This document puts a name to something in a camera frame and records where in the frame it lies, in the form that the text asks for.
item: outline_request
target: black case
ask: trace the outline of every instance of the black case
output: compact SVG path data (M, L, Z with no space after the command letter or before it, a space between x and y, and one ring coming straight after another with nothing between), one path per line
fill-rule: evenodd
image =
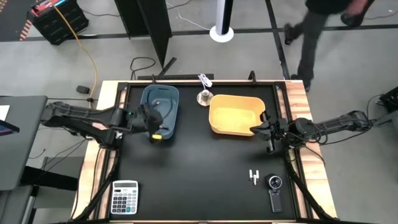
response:
M76 0L65 0L57 8L65 16L73 30L78 33L88 26L88 19L80 9ZM54 8L49 9L39 17L29 11L33 26L46 38L51 44L59 45L63 41L73 37L72 32L60 17Z

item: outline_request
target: monitor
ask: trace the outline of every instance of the monitor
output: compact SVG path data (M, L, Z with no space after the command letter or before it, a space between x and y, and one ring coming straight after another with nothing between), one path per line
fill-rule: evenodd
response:
M5 136L7 134L18 133L19 128L10 123L0 120L0 136Z

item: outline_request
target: table leg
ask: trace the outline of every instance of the table leg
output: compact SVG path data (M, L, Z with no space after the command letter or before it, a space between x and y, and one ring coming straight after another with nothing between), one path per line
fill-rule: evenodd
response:
M21 185L38 185L63 190L77 190L77 184L77 178L47 172L30 166L25 166L21 177Z

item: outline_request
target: person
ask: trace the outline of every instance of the person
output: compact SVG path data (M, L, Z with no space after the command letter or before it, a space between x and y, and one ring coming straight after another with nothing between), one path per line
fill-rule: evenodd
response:
M362 24L366 13L368 12L369 8L371 7L371 5L373 3L374 3L374 0L368 0L367 3L365 4L364 9L358 15L352 15L349 12L345 12L340 17L342 23L344 23L347 26L352 27L352 28L359 27Z
M290 78L303 80L305 91L310 91L311 81L314 78L315 52L322 30L328 18L333 14L339 14L345 10L351 15L362 13L367 0L307 0L308 8L304 20L293 26L285 24L285 44L290 45L300 35L304 35L300 64L297 74Z

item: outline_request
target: white cable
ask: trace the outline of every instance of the white cable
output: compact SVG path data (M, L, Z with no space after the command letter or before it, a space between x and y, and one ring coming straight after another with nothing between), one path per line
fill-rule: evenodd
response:
M203 26L201 26L201 25L199 25L199 24L197 24L197 23L192 22L192 21L189 20L189 19L183 18L183 17L181 16L181 13L180 13L180 9L179 9L179 8L175 7L175 8L173 8L173 9L176 9L176 10L178 11L178 16L179 16L180 19L182 19L182 20L184 20L184 21L187 21L187 22L190 22L191 24L193 24L193 25L195 25L195 26L198 26L198 27L200 27L200 28L202 28L202 29L204 29L204 30L210 30L210 29L204 28Z
M198 77L199 77L199 80L201 81L201 84L203 85L203 88L205 90L206 90L206 86L211 87L213 85L213 83L210 81L210 79L208 79L206 77L205 74L202 73L202 74L198 75Z

